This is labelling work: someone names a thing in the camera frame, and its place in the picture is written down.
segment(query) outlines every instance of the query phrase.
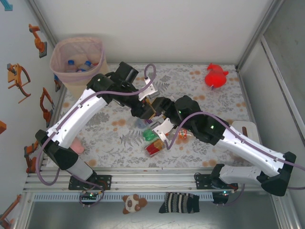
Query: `red rubber duck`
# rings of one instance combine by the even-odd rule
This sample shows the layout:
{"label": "red rubber duck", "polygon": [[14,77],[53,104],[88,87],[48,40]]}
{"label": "red rubber duck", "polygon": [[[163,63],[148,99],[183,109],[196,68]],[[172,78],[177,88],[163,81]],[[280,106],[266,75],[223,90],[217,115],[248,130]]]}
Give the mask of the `red rubber duck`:
{"label": "red rubber duck", "polygon": [[207,70],[210,70],[210,72],[206,75],[204,81],[212,89],[221,87],[227,82],[226,75],[229,72],[224,71],[221,66],[210,63]]}

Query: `pink basket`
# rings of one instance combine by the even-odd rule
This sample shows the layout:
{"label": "pink basket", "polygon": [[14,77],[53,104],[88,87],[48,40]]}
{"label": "pink basket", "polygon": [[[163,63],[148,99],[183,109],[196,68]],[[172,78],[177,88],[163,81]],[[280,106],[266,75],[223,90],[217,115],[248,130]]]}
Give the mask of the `pink basket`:
{"label": "pink basket", "polygon": [[[74,60],[76,66],[88,60],[97,65],[87,72],[66,73],[68,60]],[[51,57],[50,68],[77,98],[93,76],[109,72],[102,41],[94,37],[74,37],[57,43]]]}

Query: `blue bottle cap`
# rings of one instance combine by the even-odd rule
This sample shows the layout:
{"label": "blue bottle cap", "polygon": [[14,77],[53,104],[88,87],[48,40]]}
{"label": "blue bottle cap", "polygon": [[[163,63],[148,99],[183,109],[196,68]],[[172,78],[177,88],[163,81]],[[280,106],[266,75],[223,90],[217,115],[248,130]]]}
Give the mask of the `blue bottle cap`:
{"label": "blue bottle cap", "polygon": [[85,62],[85,65],[91,66],[91,62],[90,62],[90,61],[86,61],[86,62]]}
{"label": "blue bottle cap", "polygon": [[68,65],[74,65],[74,60],[68,60]]}

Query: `white wall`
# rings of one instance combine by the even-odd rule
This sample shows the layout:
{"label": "white wall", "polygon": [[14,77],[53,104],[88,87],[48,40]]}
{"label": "white wall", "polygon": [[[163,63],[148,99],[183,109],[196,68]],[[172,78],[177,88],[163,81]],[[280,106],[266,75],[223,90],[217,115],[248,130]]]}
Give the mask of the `white wall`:
{"label": "white wall", "polygon": [[[275,75],[260,43],[242,68],[250,104],[263,145],[273,150],[296,154],[296,163],[305,166],[305,147],[290,115]],[[294,168],[290,186],[305,186],[304,171]],[[305,191],[291,191],[299,219],[305,227]]]}
{"label": "white wall", "polygon": [[[0,120],[7,124],[7,130],[0,135],[0,213],[21,193],[26,179],[26,161],[23,157],[24,146],[35,142],[35,134],[39,129],[46,129],[45,120],[40,109],[42,87],[45,87],[56,103],[59,92],[55,93],[53,73],[49,68],[52,49],[48,46],[48,55],[38,57],[34,45],[34,36],[29,32],[29,23],[36,21],[26,3],[21,0],[10,0],[13,11],[4,11],[0,6]],[[19,63],[31,79],[24,86],[31,96],[18,104],[23,95],[13,87],[8,89],[7,64]],[[51,105],[45,101],[45,107]]]}
{"label": "white wall", "polygon": [[272,0],[36,0],[55,37],[101,37],[108,62],[237,64]]}

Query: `cable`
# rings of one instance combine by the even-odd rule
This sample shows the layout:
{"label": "cable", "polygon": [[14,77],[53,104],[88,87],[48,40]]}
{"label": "cable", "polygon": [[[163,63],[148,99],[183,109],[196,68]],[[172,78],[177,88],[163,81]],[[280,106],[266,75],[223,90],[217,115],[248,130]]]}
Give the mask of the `cable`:
{"label": "cable", "polygon": [[112,74],[114,74],[114,72],[106,73],[105,76],[109,77],[109,76],[111,76]]}
{"label": "cable", "polygon": [[194,180],[195,180],[195,181],[200,181],[199,179],[196,178],[196,175],[201,175],[201,173],[195,173],[195,174],[194,174]]}
{"label": "cable", "polygon": [[[235,132],[234,132],[226,123],[224,123],[220,118],[218,118],[217,116],[215,116],[215,115],[213,115],[213,114],[211,114],[211,113],[205,112],[205,111],[195,112],[195,113],[192,113],[192,114],[190,114],[189,116],[187,116],[187,117],[181,122],[181,124],[179,125],[179,127],[178,127],[178,129],[177,129],[175,135],[173,136],[173,139],[172,139],[170,145],[168,145],[168,143],[167,143],[166,140],[164,141],[167,149],[170,149],[170,148],[173,146],[173,144],[174,144],[174,142],[175,142],[175,139],[177,138],[180,129],[181,129],[182,126],[186,123],[186,121],[189,120],[190,118],[196,116],[196,115],[207,115],[207,116],[212,117],[213,119],[215,119],[216,121],[218,121],[221,125],[223,125],[228,131],[230,131],[237,139],[239,139],[241,142],[244,142],[245,144],[247,144],[247,145],[250,146],[251,148],[253,148],[253,149],[257,150],[258,152],[260,152],[260,153],[262,153],[262,154],[264,154],[264,155],[266,155],[266,156],[272,158],[273,160],[277,160],[277,161],[282,162],[282,163],[284,163],[284,164],[287,164],[287,165],[290,165],[290,166],[294,166],[294,167],[296,167],[296,168],[298,168],[298,169],[301,169],[301,170],[305,171],[305,167],[303,167],[303,166],[301,166],[301,165],[298,165],[298,164],[295,164],[295,163],[292,163],[292,162],[289,162],[289,161],[285,161],[285,160],[279,159],[279,158],[277,158],[277,157],[275,157],[275,156],[273,156],[273,155],[271,155],[271,154],[269,154],[269,153],[267,153],[267,152],[261,150],[260,148],[258,148],[258,147],[256,147],[256,146],[252,145],[251,143],[245,141],[245,139],[243,139],[243,138],[240,137],[237,133],[235,133]],[[305,187],[287,187],[287,188],[288,188],[288,189],[292,189],[292,190],[304,190],[304,189],[305,189]]]}
{"label": "cable", "polygon": [[[149,83],[148,83],[146,86],[144,86],[142,89],[140,89],[140,90],[138,90],[138,91],[136,91],[136,92],[130,92],[130,93],[112,92],[112,91],[96,92],[96,93],[94,93],[94,94],[89,95],[89,96],[86,97],[85,99],[83,99],[83,101],[81,101],[81,102],[79,103],[79,104],[80,104],[80,107],[81,107],[86,101],[88,101],[89,99],[91,99],[92,97],[97,96],[97,95],[100,95],[100,94],[115,94],[115,95],[122,95],[122,96],[131,96],[131,95],[137,95],[137,94],[139,94],[139,93],[145,91],[145,90],[153,83],[154,79],[156,78],[156,66],[155,66],[153,63],[150,63],[150,64],[148,64],[148,65],[145,67],[145,69],[144,69],[144,76],[147,77],[146,72],[147,72],[147,69],[148,69],[150,66],[153,68],[152,78],[151,78],[151,80],[149,81]],[[74,109],[73,109],[73,110],[72,110],[72,111],[62,120],[62,122],[57,126],[56,131],[59,131],[59,130],[61,129],[61,127],[64,125],[64,123],[65,123],[65,122],[66,122],[66,121],[76,112],[76,110],[77,110],[78,108],[79,108],[78,106],[75,107],[75,108],[74,108]],[[53,133],[50,135],[50,137],[48,137],[48,139],[42,144],[41,148],[39,149],[39,153],[38,153],[38,156],[37,156],[37,159],[36,159],[36,163],[35,163],[36,173],[37,173],[38,179],[41,181],[41,183],[43,183],[44,185],[47,185],[47,186],[51,186],[51,185],[55,184],[55,182],[57,181],[58,176],[59,176],[60,168],[58,168],[54,180],[53,180],[52,182],[49,183],[49,182],[46,182],[46,181],[42,178],[42,176],[41,176],[41,174],[40,174],[40,165],[39,165],[39,162],[40,162],[40,159],[41,159],[41,156],[42,156],[42,154],[43,154],[43,150],[44,150],[45,146],[51,141],[51,139],[55,136],[55,134],[56,134],[56,132],[53,132]]]}
{"label": "cable", "polygon": [[124,106],[124,105],[122,105],[122,104],[120,104],[118,101],[115,101],[119,106]]}

